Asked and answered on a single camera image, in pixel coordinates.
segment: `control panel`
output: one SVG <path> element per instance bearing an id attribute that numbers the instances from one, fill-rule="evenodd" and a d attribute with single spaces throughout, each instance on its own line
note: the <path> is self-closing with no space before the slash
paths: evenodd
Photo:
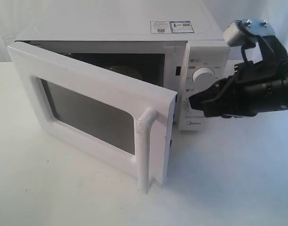
<path id="1" fill-rule="evenodd" d="M 205 127 L 203 112 L 191 109 L 189 97 L 223 78 L 229 52 L 230 47 L 223 40 L 188 41 L 181 68 L 179 130 Z"/>

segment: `microwave door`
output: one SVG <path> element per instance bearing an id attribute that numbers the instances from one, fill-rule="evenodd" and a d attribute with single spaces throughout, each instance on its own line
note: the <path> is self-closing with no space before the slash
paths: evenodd
<path id="1" fill-rule="evenodd" d="M 166 179 L 176 92 L 24 42 L 8 47 L 42 128 L 138 179 Z"/>

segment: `midea logo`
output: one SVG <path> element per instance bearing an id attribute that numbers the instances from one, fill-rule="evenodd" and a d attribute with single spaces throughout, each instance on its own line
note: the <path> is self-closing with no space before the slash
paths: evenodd
<path id="1" fill-rule="evenodd" d="M 201 122 L 187 121 L 187 125 L 201 125 Z"/>

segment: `label sticker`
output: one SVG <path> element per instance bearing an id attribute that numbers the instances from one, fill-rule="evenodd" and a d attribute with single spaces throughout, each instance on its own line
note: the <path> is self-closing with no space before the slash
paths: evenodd
<path id="1" fill-rule="evenodd" d="M 152 34 L 171 34 L 170 21 L 151 21 Z"/>
<path id="2" fill-rule="evenodd" d="M 173 33 L 194 33 L 190 21 L 170 21 Z"/>

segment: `white table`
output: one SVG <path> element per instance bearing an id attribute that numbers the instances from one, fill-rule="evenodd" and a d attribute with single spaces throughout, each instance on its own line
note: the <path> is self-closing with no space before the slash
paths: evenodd
<path id="1" fill-rule="evenodd" d="M 288 111 L 173 130 L 168 181 L 137 181 L 41 130 L 0 63 L 0 225 L 288 225 Z"/>

